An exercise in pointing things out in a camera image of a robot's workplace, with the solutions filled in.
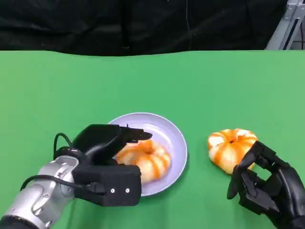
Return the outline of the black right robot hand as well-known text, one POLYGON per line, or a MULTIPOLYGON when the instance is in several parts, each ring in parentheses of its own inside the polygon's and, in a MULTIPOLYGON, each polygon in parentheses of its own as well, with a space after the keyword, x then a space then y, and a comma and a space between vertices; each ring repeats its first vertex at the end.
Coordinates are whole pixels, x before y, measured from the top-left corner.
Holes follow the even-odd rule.
POLYGON ((305 227, 305 187, 299 174, 260 141, 233 169, 227 199, 236 195, 241 206, 266 215, 278 229, 305 227))

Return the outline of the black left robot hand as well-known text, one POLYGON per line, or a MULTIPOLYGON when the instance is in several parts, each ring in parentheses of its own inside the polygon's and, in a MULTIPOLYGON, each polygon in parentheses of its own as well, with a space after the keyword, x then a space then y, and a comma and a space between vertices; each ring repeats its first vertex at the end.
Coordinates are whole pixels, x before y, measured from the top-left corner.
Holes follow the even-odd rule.
POLYGON ((143 129, 111 124, 92 124, 72 141, 72 147, 85 156, 89 165, 106 165, 128 144, 151 139, 143 129))

